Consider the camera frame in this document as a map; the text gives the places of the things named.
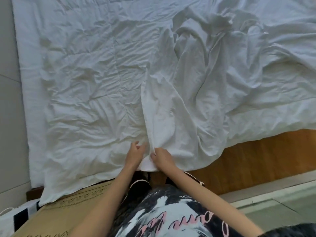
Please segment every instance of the black graphic t-shirt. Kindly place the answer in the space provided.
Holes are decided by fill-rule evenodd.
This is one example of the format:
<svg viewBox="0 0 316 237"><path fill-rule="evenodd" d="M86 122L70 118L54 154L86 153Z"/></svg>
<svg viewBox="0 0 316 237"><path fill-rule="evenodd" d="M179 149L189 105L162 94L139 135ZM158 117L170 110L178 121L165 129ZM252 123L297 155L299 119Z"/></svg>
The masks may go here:
<svg viewBox="0 0 316 237"><path fill-rule="evenodd" d="M129 236L240 237L227 223L179 189L167 185L150 191L115 231Z"/></svg>

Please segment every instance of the bed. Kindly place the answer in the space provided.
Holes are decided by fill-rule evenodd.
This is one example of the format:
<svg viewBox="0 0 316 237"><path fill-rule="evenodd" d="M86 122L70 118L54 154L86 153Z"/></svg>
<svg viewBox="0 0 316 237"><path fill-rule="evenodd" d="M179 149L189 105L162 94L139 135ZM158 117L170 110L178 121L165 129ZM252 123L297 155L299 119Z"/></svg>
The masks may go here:
<svg viewBox="0 0 316 237"><path fill-rule="evenodd" d="M13 0L41 204L121 170L129 143L184 170L316 127L314 0ZM154 171L148 156L141 170Z"/></svg>

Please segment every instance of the gray floor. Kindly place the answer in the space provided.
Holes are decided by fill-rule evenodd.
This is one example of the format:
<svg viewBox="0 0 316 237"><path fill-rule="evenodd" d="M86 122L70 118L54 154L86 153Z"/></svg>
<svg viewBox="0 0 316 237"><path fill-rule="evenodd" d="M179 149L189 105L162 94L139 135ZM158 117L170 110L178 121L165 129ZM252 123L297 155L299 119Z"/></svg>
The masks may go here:
<svg viewBox="0 0 316 237"><path fill-rule="evenodd" d="M299 223L316 223L316 187L240 210L264 231Z"/></svg>

